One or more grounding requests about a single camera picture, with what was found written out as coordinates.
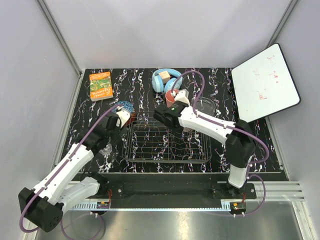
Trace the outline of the wire dish rack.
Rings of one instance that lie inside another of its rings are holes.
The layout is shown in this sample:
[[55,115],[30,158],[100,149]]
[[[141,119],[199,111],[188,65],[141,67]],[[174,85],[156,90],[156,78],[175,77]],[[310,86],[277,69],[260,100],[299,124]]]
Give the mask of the wire dish rack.
[[210,138],[196,130],[169,130],[152,112],[135,112],[123,140],[122,157],[138,163],[202,164],[208,162]]

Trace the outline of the brown patterned ceramic bowl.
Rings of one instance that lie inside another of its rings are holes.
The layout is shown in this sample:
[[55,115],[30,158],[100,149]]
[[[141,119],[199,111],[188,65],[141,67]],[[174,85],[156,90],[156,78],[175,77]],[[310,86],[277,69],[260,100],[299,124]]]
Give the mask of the brown patterned ceramic bowl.
[[186,132],[186,133],[189,133],[189,132],[192,132],[193,129],[192,129],[192,128],[185,127],[185,128],[183,129],[183,131]]

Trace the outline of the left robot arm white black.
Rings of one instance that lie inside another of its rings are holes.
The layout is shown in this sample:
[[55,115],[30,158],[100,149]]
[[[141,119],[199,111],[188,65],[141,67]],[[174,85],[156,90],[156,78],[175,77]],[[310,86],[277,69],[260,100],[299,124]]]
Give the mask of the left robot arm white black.
[[24,219],[50,232],[73,206],[88,197],[103,198],[108,193],[108,179],[94,172],[71,187],[68,184],[83,166],[126,132],[131,113],[120,105],[114,109],[115,112],[107,110],[41,182],[32,189],[25,187],[19,192],[19,227],[23,232],[30,233],[23,226]]

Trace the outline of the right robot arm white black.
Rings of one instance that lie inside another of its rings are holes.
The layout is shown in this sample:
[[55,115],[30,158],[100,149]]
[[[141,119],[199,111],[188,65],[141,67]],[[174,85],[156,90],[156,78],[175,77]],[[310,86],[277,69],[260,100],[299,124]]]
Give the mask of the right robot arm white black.
[[248,164],[257,146],[247,122],[225,121],[194,112],[192,106],[180,101],[170,107],[161,104],[154,110],[153,117],[174,132],[192,129],[224,145],[225,157],[230,163],[228,195],[236,199],[244,194]]

